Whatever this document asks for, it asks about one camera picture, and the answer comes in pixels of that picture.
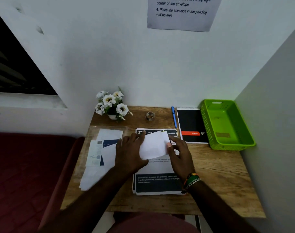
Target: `potted plant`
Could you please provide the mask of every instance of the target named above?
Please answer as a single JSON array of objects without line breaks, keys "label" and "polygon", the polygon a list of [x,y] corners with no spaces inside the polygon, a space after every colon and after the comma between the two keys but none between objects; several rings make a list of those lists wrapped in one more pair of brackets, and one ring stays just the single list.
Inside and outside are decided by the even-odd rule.
[{"label": "potted plant", "polygon": [[133,115],[127,105],[123,104],[123,93],[121,91],[109,94],[106,91],[97,93],[96,98],[98,104],[96,106],[96,113],[99,115],[107,114],[111,120],[125,120],[127,114]]}]

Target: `tape roll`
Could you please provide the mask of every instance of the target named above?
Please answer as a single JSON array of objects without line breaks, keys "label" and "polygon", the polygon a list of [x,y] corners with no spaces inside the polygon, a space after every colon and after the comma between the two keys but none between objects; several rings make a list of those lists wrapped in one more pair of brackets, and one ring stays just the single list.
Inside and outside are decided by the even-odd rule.
[{"label": "tape roll", "polygon": [[145,118],[146,118],[148,121],[153,121],[154,118],[155,118],[155,113],[149,111],[149,112],[146,113]]}]

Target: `pen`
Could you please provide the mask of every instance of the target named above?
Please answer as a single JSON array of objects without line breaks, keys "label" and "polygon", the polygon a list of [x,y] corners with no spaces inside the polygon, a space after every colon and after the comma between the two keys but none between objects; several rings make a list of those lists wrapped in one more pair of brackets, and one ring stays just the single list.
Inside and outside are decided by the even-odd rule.
[{"label": "pen", "polygon": [[173,114],[174,125],[175,125],[175,128],[177,128],[177,122],[175,120],[175,113],[174,113],[174,107],[173,106],[171,107],[171,110],[172,110],[172,114]]}]

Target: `paper sign on wall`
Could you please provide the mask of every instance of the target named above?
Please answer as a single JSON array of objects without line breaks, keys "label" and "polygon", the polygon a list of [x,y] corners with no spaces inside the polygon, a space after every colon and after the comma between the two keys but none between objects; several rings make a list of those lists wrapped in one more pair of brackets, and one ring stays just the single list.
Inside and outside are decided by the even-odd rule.
[{"label": "paper sign on wall", "polygon": [[221,0],[148,0],[147,27],[208,32]]}]

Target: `wooden tabletop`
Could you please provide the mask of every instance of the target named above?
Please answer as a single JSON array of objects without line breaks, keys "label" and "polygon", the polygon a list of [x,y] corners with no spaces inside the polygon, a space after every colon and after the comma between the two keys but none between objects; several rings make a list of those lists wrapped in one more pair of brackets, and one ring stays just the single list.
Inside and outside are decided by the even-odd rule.
[{"label": "wooden tabletop", "polygon": [[[61,209],[75,201],[83,191],[80,179],[84,173],[90,141],[95,139],[95,128],[123,127],[124,135],[136,128],[174,128],[171,108],[129,106],[133,116],[117,123],[107,115],[94,114],[80,156],[76,163]],[[155,112],[153,121],[144,117]],[[265,213],[253,188],[252,181],[238,151],[212,150],[207,144],[188,144],[194,166],[200,178],[208,184],[230,207],[243,217],[265,217]],[[107,211],[153,211],[169,214],[201,215],[191,195],[146,195],[132,193],[132,177],[123,185],[107,208]]]}]

